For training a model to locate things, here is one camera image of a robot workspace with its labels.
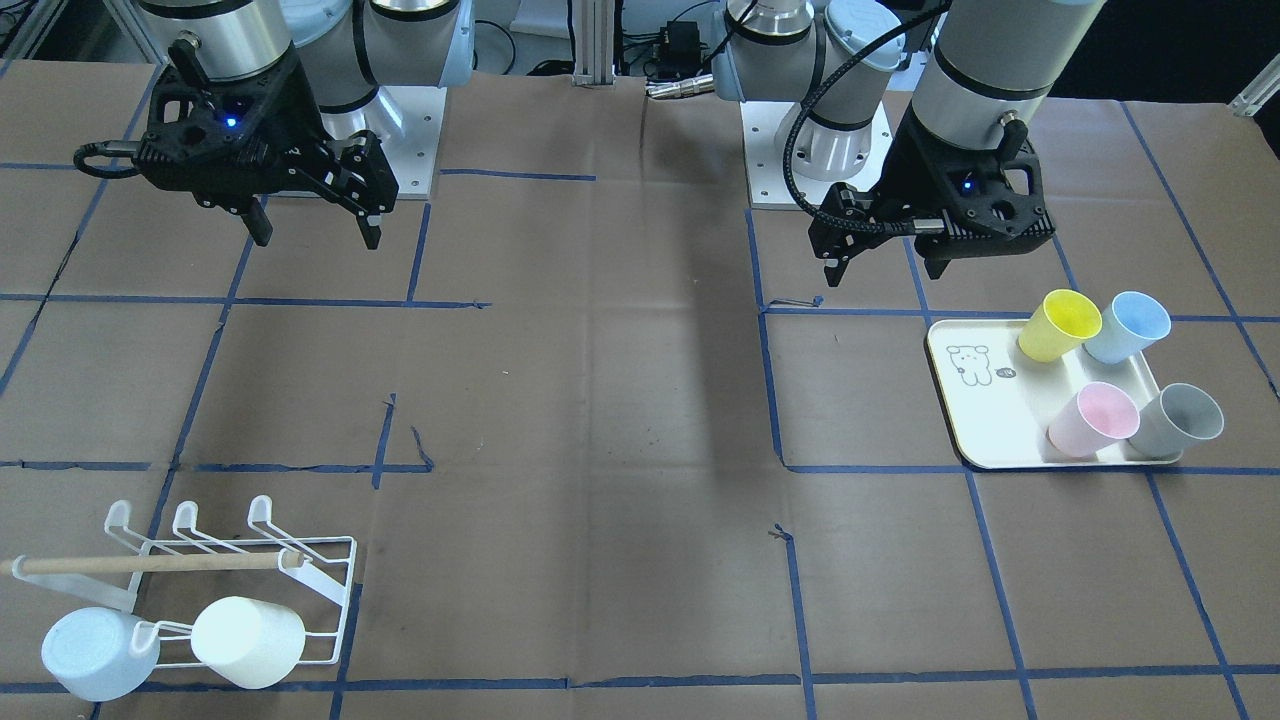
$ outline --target wooden dowel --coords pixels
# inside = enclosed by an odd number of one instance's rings
[[[127,555],[111,557],[28,557],[22,562],[26,575],[67,573],[178,573],[188,570],[271,570],[279,552],[220,552],[216,555]],[[284,551],[285,568],[300,568],[302,553]],[[13,560],[0,561],[0,575],[13,574]]]

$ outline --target gray cup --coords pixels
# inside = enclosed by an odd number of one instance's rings
[[[1171,457],[1222,434],[1222,409],[1203,389],[1174,383],[1142,409],[1142,425],[1129,445],[1148,457]]]

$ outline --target floor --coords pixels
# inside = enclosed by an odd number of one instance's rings
[[[1052,246],[928,281],[890,243],[829,290],[803,217],[748,209],[713,97],[477,76],[431,202],[369,252],[323,202],[273,199],[259,249],[70,169],[151,78],[0,67],[0,556],[110,553],[116,498],[233,536],[269,493],[358,538],[352,618],[266,691],[163,670],[95,706],[38,659],[82,603],[0,582],[0,715],[1280,717],[1280,164],[1251,122],[1050,100]],[[927,327],[1055,287],[1161,299],[1155,374],[1226,433],[1155,469],[964,465]],[[156,575],[138,611],[279,579]]]

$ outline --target pink cup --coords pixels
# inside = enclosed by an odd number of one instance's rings
[[[1138,432],[1138,406],[1111,383],[1089,383],[1048,424],[1048,441],[1070,457],[1088,457]]]

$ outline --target yellow cup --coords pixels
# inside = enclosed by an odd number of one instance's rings
[[[1018,347],[1037,363],[1052,363],[1102,331],[1102,313],[1074,290],[1044,296],[1018,336]]]

